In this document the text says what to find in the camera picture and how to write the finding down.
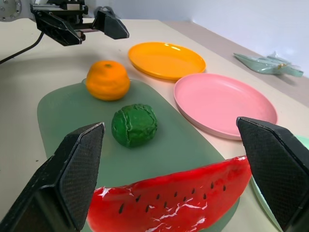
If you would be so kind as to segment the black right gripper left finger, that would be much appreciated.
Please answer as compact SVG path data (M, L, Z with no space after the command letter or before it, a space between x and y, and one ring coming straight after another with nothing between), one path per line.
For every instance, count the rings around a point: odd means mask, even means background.
M104 123L67 134L0 222L0 232L81 232L97 184Z

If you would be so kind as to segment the clear bag of green items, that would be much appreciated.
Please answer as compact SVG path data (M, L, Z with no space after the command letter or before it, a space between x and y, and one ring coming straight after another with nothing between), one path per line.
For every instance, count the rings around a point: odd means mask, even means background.
M269 75L291 75L302 77L304 72L291 62L280 58L276 52L266 57L253 57L234 53L234 57L250 70Z

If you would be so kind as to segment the green cutting mat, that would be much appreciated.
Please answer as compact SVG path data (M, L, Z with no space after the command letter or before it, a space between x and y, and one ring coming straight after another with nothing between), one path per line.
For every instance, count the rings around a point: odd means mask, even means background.
M135 103L152 107L158 129L147 144L127 148L114 139L112 118ZM155 89L137 80L131 81L129 92L118 101L95 99L83 83L59 88L40 100L37 116L47 157L68 133L89 124L105 124L97 187L128 185L224 160Z

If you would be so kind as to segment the light green plate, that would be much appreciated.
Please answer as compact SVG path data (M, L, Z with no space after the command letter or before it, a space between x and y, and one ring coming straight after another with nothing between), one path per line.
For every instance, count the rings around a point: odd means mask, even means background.
M296 135L296 138L303 144L303 146L305 146L308 150L309 150L309 138L303 137L303 136L298 136ZM260 206L263 208L263 211L265 212L265 214L267 215L268 219L277 227L277 229L279 230L279 232L283 232L283 230L281 229L279 223L277 222L275 216L273 215L272 211L270 210L264 196L262 195L255 179L252 177L251 179L251 185L252 188L255 192L256 198L259 201Z

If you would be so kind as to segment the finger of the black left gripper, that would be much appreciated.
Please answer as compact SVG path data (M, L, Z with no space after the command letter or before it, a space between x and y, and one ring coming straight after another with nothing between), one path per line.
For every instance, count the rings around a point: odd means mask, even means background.
M63 46L79 45L82 39L73 27L62 18L46 11L36 11L37 29Z
M127 28L122 21L117 18L112 8L96 9L92 29L101 31L114 40L129 38Z

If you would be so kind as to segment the red watermelon slice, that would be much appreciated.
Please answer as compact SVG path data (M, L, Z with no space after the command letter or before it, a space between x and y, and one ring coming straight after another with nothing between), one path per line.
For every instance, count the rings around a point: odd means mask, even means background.
M246 156L95 190L92 232L199 232L236 203L252 176Z

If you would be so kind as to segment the green cabbage toy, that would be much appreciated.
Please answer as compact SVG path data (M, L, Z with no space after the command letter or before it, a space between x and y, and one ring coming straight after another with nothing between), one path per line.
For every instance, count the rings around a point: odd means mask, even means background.
M133 148L152 140L157 132L158 120L151 106L131 104L122 107L112 118L112 135L124 147Z

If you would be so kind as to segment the orange tangerine toy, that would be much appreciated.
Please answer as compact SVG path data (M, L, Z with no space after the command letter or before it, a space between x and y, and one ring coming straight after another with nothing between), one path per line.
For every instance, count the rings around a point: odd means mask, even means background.
M101 60L90 67L85 85L93 97L104 101L116 101L129 91L130 79L121 63Z

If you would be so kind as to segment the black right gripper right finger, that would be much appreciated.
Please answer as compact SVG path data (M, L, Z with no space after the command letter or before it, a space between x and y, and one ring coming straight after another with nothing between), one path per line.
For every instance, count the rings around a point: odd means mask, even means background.
M248 117L237 127L253 178L284 232L309 232L309 150L286 128Z

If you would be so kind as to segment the pink plate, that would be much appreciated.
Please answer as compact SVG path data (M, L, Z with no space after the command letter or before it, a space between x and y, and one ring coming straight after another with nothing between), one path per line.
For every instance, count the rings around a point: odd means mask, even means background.
M262 93L239 80L219 74L199 73L174 85L180 113L193 125L217 137L240 140L239 116L273 124L278 122L274 105Z

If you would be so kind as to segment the orange plate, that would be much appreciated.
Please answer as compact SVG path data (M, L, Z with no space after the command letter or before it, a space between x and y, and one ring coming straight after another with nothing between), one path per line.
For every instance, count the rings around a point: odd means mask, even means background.
M202 56L193 50L164 42L136 44L129 49L128 58L140 72L169 81L202 73L207 67Z

